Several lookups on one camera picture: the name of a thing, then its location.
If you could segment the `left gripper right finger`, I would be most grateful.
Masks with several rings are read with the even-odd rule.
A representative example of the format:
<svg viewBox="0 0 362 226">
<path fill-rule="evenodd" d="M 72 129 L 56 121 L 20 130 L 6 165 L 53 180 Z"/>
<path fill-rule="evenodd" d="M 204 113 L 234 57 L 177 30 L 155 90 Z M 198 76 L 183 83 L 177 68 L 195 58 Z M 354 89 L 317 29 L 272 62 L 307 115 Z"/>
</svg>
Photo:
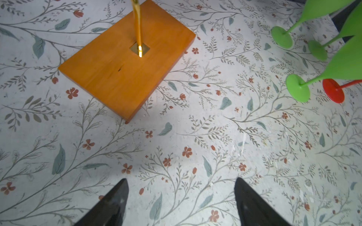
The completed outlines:
<svg viewBox="0 0 362 226">
<path fill-rule="evenodd" d="M 234 194 L 243 226 L 291 226 L 242 178 L 237 178 Z"/>
</svg>

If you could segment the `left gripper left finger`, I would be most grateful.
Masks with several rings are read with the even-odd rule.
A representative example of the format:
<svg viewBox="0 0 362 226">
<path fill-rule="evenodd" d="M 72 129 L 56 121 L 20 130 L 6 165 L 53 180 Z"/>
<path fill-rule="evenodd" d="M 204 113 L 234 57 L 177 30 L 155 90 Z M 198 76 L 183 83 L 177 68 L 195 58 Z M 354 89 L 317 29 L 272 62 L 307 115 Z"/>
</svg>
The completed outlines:
<svg viewBox="0 0 362 226">
<path fill-rule="evenodd" d="M 76 226 L 121 226 L 126 210 L 129 186 L 127 179 L 121 179 Z"/>
</svg>

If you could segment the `red wine glass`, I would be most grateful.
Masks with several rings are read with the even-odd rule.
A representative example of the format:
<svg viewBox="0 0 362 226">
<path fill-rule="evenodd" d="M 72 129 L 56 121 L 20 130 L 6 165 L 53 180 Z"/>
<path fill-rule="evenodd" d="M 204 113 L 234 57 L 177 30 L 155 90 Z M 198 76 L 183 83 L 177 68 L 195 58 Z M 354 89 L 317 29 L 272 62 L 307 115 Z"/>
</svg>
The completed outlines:
<svg viewBox="0 0 362 226">
<path fill-rule="evenodd" d="M 341 104 L 345 100 L 345 94 L 343 91 L 343 88 L 347 88 L 349 86 L 361 83 L 362 80 L 355 80 L 349 83 L 346 83 L 344 85 L 339 85 L 335 80 L 333 79 L 325 79 L 322 81 L 323 89 L 327 96 L 332 100 L 333 102 L 337 104 Z"/>
</svg>

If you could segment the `gold wire wine glass rack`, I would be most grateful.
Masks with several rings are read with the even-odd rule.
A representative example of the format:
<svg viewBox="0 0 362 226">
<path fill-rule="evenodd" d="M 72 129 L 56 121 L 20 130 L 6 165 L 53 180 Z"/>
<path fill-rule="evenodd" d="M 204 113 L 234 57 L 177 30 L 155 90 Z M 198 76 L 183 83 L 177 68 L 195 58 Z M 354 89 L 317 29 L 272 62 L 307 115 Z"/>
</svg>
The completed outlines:
<svg viewBox="0 0 362 226">
<path fill-rule="evenodd" d="M 130 13 L 59 67 L 126 121 L 136 115 L 196 37 L 153 1 L 142 3 L 140 14 L 141 54 Z"/>
</svg>

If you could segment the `green wine glass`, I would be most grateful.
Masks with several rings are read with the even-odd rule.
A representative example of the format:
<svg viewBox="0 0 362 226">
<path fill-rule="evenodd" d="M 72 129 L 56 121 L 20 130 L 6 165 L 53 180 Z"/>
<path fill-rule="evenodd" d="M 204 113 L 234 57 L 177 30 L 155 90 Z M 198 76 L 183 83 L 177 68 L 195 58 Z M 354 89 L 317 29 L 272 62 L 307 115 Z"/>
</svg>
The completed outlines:
<svg viewBox="0 0 362 226">
<path fill-rule="evenodd" d="M 307 82 L 296 74 L 286 78 L 286 87 L 297 101 L 305 103 L 310 98 L 309 85 L 325 79 L 360 80 L 362 78 L 362 36 L 351 38 L 332 58 L 323 73 Z"/>
<path fill-rule="evenodd" d="M 308 42 L 308 49 L 316 59 L 320 61 L 326 61 L 327 51 L 325 50 L 325 47 L 332 44 L 336 40 L 349 36 L 356 36 L 362 33 L 362 2 L 354 7 L 345 20 L 340 18 L 339 22 L 343 22 L 343 26 L 340 29 L 339 34 L 327 43 L 321 45 L 315 40 Z"/>
<path fill-rule="evenodd" d="M 353 0 L 308 0 L 305 2 L 304 10 L 300 19 L 295 22 L 288 30 L 280 26 L 275 26 L 271 30 L 273 40 L 282 48 L 290 49 L 293 46 L 293 40 L 290 33 L 300 26 L 303 22 L 320 18 L 342 9 Z"/>
</svg>

